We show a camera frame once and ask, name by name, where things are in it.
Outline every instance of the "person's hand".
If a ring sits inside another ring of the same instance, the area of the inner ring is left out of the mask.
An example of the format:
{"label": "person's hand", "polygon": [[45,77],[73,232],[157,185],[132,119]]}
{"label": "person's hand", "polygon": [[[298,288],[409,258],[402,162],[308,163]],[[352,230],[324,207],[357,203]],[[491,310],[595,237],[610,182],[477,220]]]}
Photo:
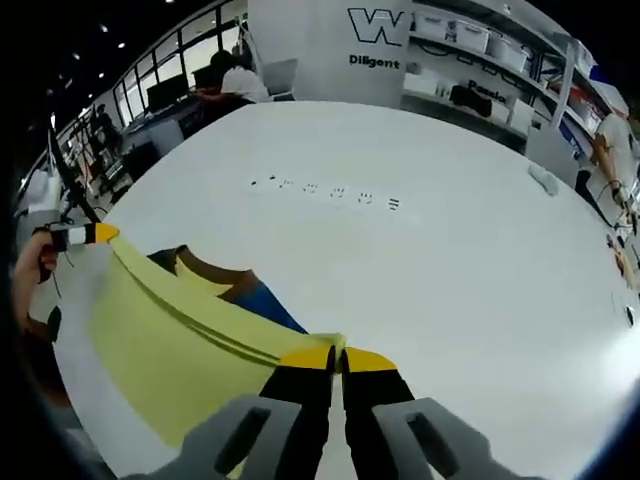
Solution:
{"label": "person's hand", "polygon": [[51,233],[44,230],[35,232],[20,252],[14,278],[25,281],[40,281],[40,263],[53,272],[58,265],[58,253],[53,248]]}

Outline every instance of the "brown fabric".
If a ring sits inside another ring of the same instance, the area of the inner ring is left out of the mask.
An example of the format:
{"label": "brown fabric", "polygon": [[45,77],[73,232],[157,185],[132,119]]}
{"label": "brown fabric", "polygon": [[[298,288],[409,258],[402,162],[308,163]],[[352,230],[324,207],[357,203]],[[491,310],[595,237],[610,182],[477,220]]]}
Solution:
{"label": "brown fabric", "polygon": [[205,280],[220,285],[231,285],[231,288],[219,295],[218,298],[227,302],[233,302],[238,296],[243,293],[252,291],[255,287],[260,285],[260,279],[253,273],[252,270],[227,270],[226,268],[216,267],[203,262],[196,257],[189,247],[181,245],[174,250],[165,250],[161,252],[167,255],[168,263],[171,267],[171,273],[175,275],[176,258],[180,258],[180,261],[191,270]]}

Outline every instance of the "white table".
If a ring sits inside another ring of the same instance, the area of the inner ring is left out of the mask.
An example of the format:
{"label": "white table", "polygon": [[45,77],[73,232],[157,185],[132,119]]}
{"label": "white table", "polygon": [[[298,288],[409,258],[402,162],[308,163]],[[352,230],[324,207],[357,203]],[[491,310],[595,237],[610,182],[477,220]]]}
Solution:
{"label": "white table", "polygon": [[[483,432],[500,463],[567,479],[627,406],[640,329],[623,308],[640,306],[595,213],[561,182],[547,196],[528,165],[406,112],[263,104],[178,146],[106,221],[145,254],[187,243],[205,261],[253,268],[309,331],[340,331],[387,356],[416,397]],[[320,188],[251,191],[271,174]],[[320,198],[333,186],[396,196],[401,209],[334,208]],[[124,475],[176,452],[131,409],[85,334],[108,255],[84,253],[56,355],[80,420]],[[318,478],[350,478],[335,418]]]}

